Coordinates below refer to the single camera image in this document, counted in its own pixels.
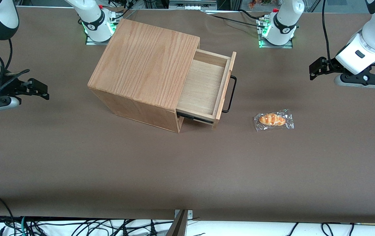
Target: wooden box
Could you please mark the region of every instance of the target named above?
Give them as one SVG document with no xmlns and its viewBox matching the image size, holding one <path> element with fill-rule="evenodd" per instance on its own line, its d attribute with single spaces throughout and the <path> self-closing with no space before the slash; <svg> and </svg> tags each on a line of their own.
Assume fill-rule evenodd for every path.
<svg viewBox="0 0 375 236">
<path fill-rule="evenodd" d="M 234 65 L 199 37 L 120 20 L 88 87 L 116 115 L 180 132 L 183 117 L 220 120 Z"/>
</svg>

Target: brown table surface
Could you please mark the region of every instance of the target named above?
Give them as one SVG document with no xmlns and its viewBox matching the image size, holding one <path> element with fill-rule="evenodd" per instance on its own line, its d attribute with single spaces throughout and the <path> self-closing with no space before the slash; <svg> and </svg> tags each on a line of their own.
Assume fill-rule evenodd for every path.
<svg viewBox="0 0 375 236">
<path fill-rule="evenodd" d="M 177 134 L 115 116 L 87 88 L 105 46 L 84 45 L 73 9 L 18 11 L 10 69 L 31 69 L 21 79 L 46 83 L 51 100 L 22 96 L 0 111 L 0 197 L 14 215 L 171 218 L 187 208 L 202 220 L 375 222 L 375 89 L 309 80 L 326 55 L 320 14 L 302 15 L 293 49 L 261 49 L 255 28 L 199 11 L 131 15 L 237 52 L 231 111 L 216 130 L 185 121 Z M 327 14 L 332 54 L 369 18 Z M 255 131 L 257 113 L 286 108 L 295 129 Z"/>
</svg>

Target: drawer handle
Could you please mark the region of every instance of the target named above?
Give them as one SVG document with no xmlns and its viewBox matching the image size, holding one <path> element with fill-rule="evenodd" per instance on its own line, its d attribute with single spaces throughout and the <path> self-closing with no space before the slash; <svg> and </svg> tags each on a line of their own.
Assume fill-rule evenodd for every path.
<svg viewBox="0 0 375 236">
<path fill-rule="evenodd" d="M 230 111 L 231 103 L 232 103 L 233 97 L 234 97 L 235 85 L 237 84 L 237 77 L 231 75 L 230 78 L 234 80 L 233 92 L 231 93 L 231 98 L 230 98 L 230 103 L 228 104 L 228 109 L 223 109 L 222 110 L 223 113 L 227 113 L 227 112 Z"/>
</svg>

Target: open drawer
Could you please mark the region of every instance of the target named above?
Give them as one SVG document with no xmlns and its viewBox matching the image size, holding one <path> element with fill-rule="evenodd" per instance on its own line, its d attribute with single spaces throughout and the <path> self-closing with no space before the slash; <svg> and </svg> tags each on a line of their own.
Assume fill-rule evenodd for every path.
<svg viewBox="0 0 375 236">
<path fill-rule="evenodd" d="M 177 115 L 210 124 L 215 128 L 223 111 L 236 52 L 231 57 L 196 49 Z"/>
</svg>

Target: pastry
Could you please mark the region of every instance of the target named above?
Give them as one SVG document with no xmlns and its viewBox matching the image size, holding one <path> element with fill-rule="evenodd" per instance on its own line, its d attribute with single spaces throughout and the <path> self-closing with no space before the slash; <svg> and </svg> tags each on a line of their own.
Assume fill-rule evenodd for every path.
<svg viewBox="0 0 375 236">
<path fill-rule="evenodd" d="M 276 114 L 269 113 L 259 118 L 260 123 L 268 126 L 283 126 L 286 120 Z"/>
</svg>

